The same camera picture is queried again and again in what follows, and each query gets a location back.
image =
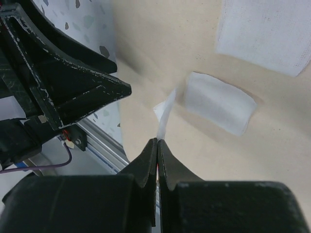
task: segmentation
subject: wire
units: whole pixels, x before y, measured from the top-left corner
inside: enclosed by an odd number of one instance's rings
[[[14,171],[28,171],[28,170],[34,171],[34,170],[52,169],[52,168],[57,168],[57,167],[61,167],[61,166],[66,166],[72,161],[72,154],[71,154],[71,152],[70,152],[70,150],[69,150],[69,148],[65,142],[63,143],[63,146],[65,147],[65,149],[69,155],[69,159],[67,160],[67,162],[64,162],[62,164],[47,165],[47,166],[29,166],[29,167],[12,168],[12,169],[7,169],[7,170],[2,170],[2,171],[0,171],[0,174],[14,172]]]

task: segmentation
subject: purple cable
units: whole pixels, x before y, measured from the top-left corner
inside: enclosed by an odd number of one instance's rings
[[[57,167],[61,167],[61,166],[66,166],[68,165],[71,161],[72,161],[72,154],[68,148],[68,146],[66,145],[66,143],[64,142],[64,147],[69,155],[69,159],[67,162],[64,162],[62,164],[55,164],[55,165],[47,165],[47,166],[29,166],[29,167],[18,167],[18,168],[12,168],[12,169],[7,169],[7,170],[2,170],[0,171],[0,174],[3,173],[9,173],[9,172],[13,172],[13,171],[28,171],[28,170],[41,170],[41,169],[51,169],[51,168],[57,168]]]

